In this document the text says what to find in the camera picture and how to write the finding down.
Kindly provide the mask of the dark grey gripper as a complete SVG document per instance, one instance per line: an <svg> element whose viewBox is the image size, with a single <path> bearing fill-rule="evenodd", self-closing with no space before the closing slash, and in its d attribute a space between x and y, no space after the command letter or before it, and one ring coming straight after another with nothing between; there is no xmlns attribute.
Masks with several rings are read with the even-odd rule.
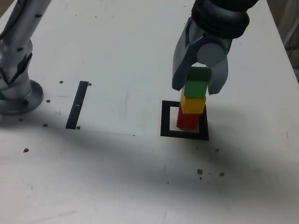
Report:
<svg viewBox="0 0 299 224"><path fill-rule="evenodd" d="M211 71L208 93L218 94L228 78L227 55L231 44L231 39L204 32L192 17L189 17L174 51L172 88L180 91L185 85L191 66L198 62Z"/></svg>

